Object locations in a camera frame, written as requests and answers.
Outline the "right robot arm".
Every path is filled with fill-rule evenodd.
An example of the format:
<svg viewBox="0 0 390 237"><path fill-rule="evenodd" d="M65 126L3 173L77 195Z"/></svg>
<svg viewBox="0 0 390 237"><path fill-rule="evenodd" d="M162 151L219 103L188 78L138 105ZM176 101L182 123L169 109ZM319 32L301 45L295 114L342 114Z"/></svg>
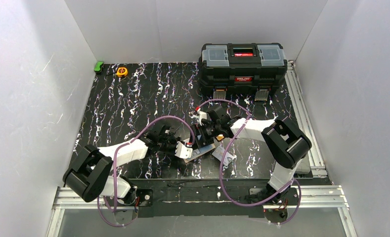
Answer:
<svg viewBox="0 0 390 237"><path fill-rule="evenodd" d="M210 144L222 135L234 141L237 138L265 142L276 164L266 187L247 195L242 206L254 203L278 202L294 181L299 162L312 147L309 138L289 118L256 120L250 117L230 117L222 106L207 112L196 108L198 123L192 129L199 147Z"/></svg>

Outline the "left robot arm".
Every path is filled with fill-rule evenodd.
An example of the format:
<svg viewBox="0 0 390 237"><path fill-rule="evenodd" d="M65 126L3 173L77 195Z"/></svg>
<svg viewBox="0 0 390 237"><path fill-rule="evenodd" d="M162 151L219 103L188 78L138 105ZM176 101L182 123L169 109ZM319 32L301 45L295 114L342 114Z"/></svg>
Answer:
<svg viewBox="0 0 390 237"><path fill-rule="evenodd" d="M97 148L86 145L70 163L62 181L85 202L100 196L117 195L124 199L135 190L125 178L113 177L114 166L161 152L170 156L187 158L186 143L175 137L168 125L157 123L139 138L114 146Z"/></svg>

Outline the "beige card holder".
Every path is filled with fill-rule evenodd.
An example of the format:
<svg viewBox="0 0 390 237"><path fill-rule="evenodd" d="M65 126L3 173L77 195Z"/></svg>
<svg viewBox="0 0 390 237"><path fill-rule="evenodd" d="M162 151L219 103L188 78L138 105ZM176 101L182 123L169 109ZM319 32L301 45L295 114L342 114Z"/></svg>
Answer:
<svg viewBox="0 0 390 237"><path fill-rule="evenodd" d="M214 150L216 148L215 144L210 144L208 146L205 146L205 147L202 147L202 148L199 148L199 149L195 149L192 151L192 155L190 158L187 158L187 159L183 159L183 161L185 163L188 163L198 157L201 157L203 156L204 154Z"/></svg>

